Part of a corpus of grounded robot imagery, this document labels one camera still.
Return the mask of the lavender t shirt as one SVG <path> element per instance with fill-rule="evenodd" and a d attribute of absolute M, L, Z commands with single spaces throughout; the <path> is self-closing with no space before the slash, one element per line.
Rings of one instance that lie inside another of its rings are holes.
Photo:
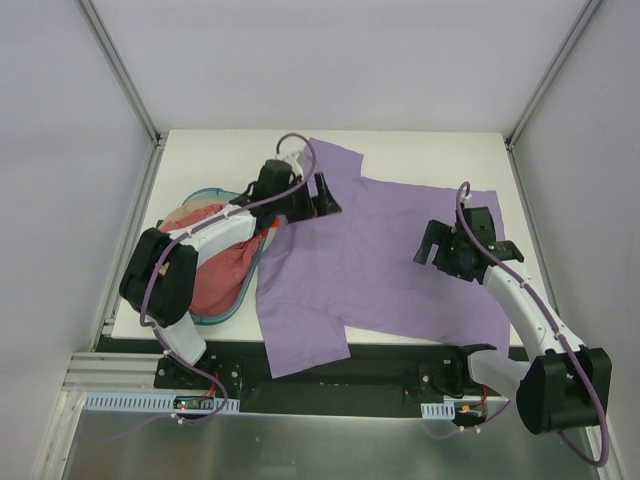
<path fill-rule="evenodd" d="M 360 153 L 313 147 L 341 210 L 282 223 L 261 255 L 256 311 L 271 375 L 348 358 L 350 327 L 507 351 L 509 320 L 482 286 L 413 260 L 430 220 L 454 222 L 455 191 L 369 179 Z"/>

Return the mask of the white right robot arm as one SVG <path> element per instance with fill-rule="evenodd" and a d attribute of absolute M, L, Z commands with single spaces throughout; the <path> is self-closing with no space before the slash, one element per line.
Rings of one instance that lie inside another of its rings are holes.
<path fill-rule="evenodd" d="M 589 348 L 533 286 L 524 256 L 496 237 L 486 207 L 457 206 L 456 222 L 427 223 L 414 256 L 419 264 L 483 286 L 520 337 L 529 364 L 501 357 L 487 344 L 465 346 L 465 361 L 450 369 L 452 387 L 473 394 L 483 385 L 516 404 L 533 434 L 606 424 L 612 363 L 602 348 Z"/>

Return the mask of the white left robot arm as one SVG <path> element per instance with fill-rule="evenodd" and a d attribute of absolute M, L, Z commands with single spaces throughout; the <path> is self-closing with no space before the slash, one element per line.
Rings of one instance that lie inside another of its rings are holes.
<path fill-rule="evenodd" d="M 187 227 L 145 230 L 119 286 L 119 295 L 155 331 L 166 353 L 179 360 L 176 375 L 188 388 L 204 387 L 211 365 L 203 359 L 206 342 L 189 313 L 196 274 L 224 250 L 266 231 L 276 218 L 289 223 L 342 211 L 324 174 L 304 177 L 283 160 L 271 159 L 258 179 L 220 211 Z"/>

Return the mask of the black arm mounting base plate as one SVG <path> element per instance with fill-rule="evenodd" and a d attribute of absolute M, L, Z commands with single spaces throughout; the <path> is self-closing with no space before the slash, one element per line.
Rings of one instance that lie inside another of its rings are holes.
<path fill-rule="evenodd" d="M 275 378 L 263 343 L 210 341 L 198 373 L 164 355 L 153 385 L 195 393 L 216 377 L 215 395 L 239 401 L 243 413 L 380 418 L 416 418 L 421 405 L 445 398 L 487 403 L 499 396 L 463 379 L 457 347 L 355 344 L 349 352 L 347 359 Z"/>

